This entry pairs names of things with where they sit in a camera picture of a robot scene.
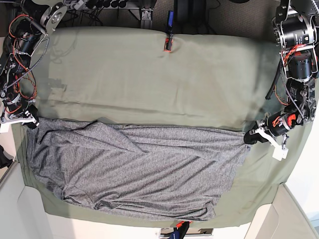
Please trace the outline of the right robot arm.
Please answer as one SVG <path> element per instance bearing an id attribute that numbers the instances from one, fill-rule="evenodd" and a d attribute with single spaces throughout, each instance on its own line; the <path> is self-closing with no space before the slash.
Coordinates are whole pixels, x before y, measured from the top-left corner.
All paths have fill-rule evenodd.
<path id="1" fill-rule="evenodd" d="M 0 57 L 0 131 L 8 132 L 12 124 L 19 123 L 29 128 L 39 125 L 35 99 L 36 80 L 33 69 L 39 64 L 31 58 L 37 47 L 45 42 L 67 12 L 62 0 L 22 0 L 21 13 L 9 24 L 3 40 Z"/>

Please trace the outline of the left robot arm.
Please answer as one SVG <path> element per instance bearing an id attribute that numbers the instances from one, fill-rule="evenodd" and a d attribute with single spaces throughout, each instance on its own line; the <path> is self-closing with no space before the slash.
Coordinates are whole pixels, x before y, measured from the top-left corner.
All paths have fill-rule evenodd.
<path id="1" fill-rule="evenodd" d="M 287 98 L 277 96 L 284 108 L 276 114 L 256 121 L 244 135 L 246 144 L 269 142 L 278 136 L 287 140 L 287 133 L 315 118 L 315 80 L 319 76 L 319 34 L 316 16 L 317 0 L 282 0 L 272 20 L 276 41 L 281 47 L 280 60 L 267 100 L 277 92 L 282 81 Z"/>

